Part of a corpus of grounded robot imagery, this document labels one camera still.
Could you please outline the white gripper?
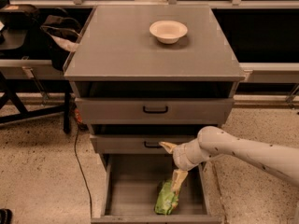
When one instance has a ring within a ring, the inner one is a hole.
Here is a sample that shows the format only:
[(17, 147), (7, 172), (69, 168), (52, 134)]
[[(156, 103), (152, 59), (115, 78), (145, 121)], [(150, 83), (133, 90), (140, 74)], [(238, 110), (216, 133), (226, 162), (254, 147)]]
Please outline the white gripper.
[(176, 145), (162, 141), (159, 143), (168, 154), (173, 155), (173, 160), (178, 169), (172, 174), (171, 190), (179, 191), (182, 183), (186, 179), (188, 172), (202, 162), (210, 161), (218, 157), (218, 154), (212, 154), (202, 149), (197, 139), (188, 143)]

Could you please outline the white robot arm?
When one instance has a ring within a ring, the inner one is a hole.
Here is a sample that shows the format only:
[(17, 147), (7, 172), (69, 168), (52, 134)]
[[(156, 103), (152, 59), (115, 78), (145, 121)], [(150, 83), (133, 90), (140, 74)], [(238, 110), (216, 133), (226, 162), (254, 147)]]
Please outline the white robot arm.
[(202, 162), (220, 155), (230, 155), (249, 163), (270, 175), (299, 186), (299, 149), (250, 141), (235, 137), (224, 130), (206, 126), (188, 143), (159, 143), (173, 156), (177, 169), (172, 175), (171, 190), (177, 192), (188, 172)]

